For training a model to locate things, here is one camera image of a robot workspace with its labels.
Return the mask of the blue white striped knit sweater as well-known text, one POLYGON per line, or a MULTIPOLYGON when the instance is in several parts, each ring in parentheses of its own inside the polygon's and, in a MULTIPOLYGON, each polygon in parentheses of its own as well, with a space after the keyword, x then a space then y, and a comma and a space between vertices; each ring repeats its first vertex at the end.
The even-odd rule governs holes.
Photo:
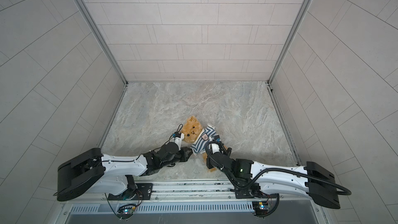
POLYGON ((191 149, 195 155, 205 152, 205 144, 212 141, 214 136, 217 136, 215 128, 208 124, 205 129, 201 131, 195 142, 191 145, 191 149))

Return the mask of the tan plush teddy bear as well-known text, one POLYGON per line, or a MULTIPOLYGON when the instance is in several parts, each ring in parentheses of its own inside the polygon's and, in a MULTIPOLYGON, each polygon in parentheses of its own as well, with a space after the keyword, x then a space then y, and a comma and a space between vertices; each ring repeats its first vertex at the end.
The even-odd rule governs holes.
MULTIPOLYGON (((195 116, 189 117, 186 124, 184 124, 181 129, 181 133, 184 134, 183 141, 192 145, 203 129, 205 128, 202 127, 201 123, 197 120, 195 116)), ((196 156, 199 155, 202 156, 204 164, 207 165, 207 153, 204 152, 196 156)))

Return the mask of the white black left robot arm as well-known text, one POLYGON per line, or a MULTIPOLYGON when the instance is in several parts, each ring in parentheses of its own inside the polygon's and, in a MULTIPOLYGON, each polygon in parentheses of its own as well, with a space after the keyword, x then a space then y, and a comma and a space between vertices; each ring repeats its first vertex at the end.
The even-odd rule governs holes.
POLYGON ((100 148, 92 148, 58 167, 55 195, 60 202, 86 192, 119 196, 127 190, 136 190, 134 177, 156 174, 163 167, 188 161, 192 154, 191 148, 180 148, 176 143, 167 143, 158 151, 136 157, 111 156, 103 154, 100 148))

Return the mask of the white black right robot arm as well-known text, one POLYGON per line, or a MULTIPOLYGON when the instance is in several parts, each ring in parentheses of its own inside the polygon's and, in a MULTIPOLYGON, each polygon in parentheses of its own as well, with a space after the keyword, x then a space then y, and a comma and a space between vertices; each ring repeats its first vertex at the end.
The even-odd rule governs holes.
POLYGON ((339 209, 339 196, 345 194, 332 172, 315 162, 305 166, 278 167, 247 159, 232 159, 231 150, 211 142, 205 148, 207 166, 223 172, 236 197, 269 198, 282 194, 312 199, 317 205, 339 209))

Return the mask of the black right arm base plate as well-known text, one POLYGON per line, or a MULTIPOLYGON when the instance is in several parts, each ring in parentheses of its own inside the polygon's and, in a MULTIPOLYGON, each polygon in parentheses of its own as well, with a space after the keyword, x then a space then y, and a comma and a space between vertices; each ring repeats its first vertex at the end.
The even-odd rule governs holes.
POLYGON ((266 194, 261 190, 258 183, 252 184, 248 189, 231 189, 231 192, 235 193, 236 199, 277 199, 279 194, 266 194))

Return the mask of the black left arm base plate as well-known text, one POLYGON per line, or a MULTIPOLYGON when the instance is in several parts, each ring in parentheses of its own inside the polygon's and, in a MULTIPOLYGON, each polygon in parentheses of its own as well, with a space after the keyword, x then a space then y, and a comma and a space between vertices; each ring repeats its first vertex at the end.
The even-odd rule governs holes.
POLYGON ((152 183, 137 183, 135 186, 128 185, 123 193, 117 196, 108 194, 107 199, 110 201, 150 200, 152 188, 152 183))

